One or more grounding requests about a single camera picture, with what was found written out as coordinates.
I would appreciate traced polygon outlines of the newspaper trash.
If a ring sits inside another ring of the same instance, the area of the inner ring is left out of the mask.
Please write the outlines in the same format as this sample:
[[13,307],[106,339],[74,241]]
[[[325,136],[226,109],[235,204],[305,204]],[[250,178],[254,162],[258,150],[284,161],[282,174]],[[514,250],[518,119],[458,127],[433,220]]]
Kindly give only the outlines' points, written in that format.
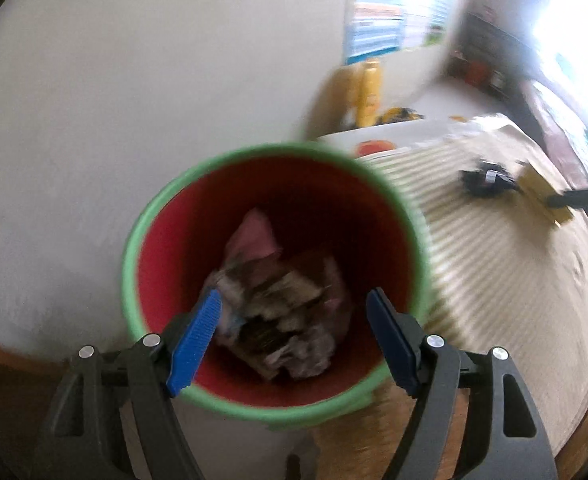
[[232,261],[206,286],[222,298],[213,340],[268,380],[321,375],[349,331],[352,302],[324,252]]

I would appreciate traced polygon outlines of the pink snack wrapper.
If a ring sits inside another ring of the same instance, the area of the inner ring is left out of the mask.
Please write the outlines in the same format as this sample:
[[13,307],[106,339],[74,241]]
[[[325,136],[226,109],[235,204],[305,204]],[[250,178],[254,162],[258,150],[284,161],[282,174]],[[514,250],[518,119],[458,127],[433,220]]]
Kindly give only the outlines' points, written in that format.
[[285,252],[268,218],[246,214],[228,241],[215,284],[244,318],[279,320],[303,309],[333,318],[348,309],[347,292],[334,257],[323,248]]

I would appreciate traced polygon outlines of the yellow paper box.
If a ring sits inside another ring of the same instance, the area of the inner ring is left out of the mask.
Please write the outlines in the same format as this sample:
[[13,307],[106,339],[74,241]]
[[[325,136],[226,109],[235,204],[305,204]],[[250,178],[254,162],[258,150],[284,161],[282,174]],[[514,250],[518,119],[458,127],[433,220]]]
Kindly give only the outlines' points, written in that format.
[[556,195],[556,189],[529,162],[524,162],[522,168],[518,171],[516,183],[521,193],[529,200],[536,211],[542,214],[552,226],[563,226],[573,219],[573,213],[567,206],[553,208],[547,204],[548,198]]

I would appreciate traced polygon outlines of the green picture wall poster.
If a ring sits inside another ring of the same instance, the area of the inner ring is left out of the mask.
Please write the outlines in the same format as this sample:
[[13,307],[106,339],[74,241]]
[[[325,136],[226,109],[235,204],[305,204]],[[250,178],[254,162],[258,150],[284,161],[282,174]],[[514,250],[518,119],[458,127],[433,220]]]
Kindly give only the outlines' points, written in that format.
[[440,44],[444,40],[453,5],[454,0],[434,1],[423,40],[424,47]]

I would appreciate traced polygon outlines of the yellow duck toy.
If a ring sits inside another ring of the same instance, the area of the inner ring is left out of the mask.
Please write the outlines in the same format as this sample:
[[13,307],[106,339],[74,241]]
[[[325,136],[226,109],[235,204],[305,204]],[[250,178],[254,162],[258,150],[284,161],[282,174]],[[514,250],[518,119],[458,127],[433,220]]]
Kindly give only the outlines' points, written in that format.
[[359,74],[356,101],[356,126],[375,125],[382,92],[382,67],[378,58],[368,58]]

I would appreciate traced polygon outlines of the dark shelf with items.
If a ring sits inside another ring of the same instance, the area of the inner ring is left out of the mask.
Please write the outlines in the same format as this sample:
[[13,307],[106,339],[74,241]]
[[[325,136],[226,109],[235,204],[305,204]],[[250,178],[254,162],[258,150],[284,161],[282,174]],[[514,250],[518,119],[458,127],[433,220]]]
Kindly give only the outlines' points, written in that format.
[[477,14],[466,13],[450,52],[447,74],[502,101],[517,94],[534,50]]

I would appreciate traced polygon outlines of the red green trash bin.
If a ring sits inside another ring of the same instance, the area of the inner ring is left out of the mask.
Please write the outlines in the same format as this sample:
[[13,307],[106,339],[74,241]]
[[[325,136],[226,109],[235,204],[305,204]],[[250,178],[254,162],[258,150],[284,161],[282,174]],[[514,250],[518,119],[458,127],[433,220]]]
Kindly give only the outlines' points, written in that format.
[[370,290],[425,321],[429,235],[419,209],[382,172],[320,143],[268,144],[206,160],[168,183],[126,241],[123,316],[133,338],[196,304],[245,214],[263,210],[285,252],[325,248],[353,304],[345,341],[322,375],[262,379],[211,346],[185,401],[271,427],[306,427],[369,405],[389,371],[365,315]]

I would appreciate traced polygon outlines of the yellow toy vehicle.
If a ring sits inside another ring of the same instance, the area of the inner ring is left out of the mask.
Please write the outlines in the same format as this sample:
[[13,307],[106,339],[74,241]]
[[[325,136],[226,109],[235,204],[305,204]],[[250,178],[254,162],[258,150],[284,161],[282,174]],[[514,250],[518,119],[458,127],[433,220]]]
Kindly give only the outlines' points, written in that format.
[[397,122],[413,122],[423,120],[424,116],[410,107],[392,107],[379,116],[379,125],[397,124]]

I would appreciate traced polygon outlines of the white foam floor mat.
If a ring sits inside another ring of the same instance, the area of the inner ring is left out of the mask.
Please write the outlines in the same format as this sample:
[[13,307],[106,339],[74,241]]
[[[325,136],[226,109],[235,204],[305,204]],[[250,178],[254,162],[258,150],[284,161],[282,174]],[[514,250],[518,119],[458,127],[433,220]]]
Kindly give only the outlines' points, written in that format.
[[317,141],[359,158],[377,153],[425,145],[443,138],[466,136],[467,134],[498,131],[503,128],[516,129],[511,119],[503,114],[475,116],[459,120],[454,116],[447,119],[419,119],[411,122],[393,122],[367,128],[346,130],[319,136]]

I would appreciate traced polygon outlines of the blue wall chart poster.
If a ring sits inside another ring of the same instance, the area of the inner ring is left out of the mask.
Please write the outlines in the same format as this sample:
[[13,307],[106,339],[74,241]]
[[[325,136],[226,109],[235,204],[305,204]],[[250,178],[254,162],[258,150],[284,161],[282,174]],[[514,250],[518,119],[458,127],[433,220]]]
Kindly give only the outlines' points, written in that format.
[[350,0],[344,57],[347,65],[400,49],[403,0]]

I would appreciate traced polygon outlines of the striped beige mat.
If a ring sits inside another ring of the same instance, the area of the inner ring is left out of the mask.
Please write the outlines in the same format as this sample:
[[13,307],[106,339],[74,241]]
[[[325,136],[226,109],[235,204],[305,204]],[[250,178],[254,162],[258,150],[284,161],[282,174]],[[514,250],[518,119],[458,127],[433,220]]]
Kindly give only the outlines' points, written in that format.
[[427,326],[457,347],[509,350],[546,426],[556,466],[588,464],[588,217],[552,226],[523,196],[466,195],[460,174],[480,159],[533,165],[557,190],[562,174],[515,125],[459,133],[365,162],[422,211],[434,304]]

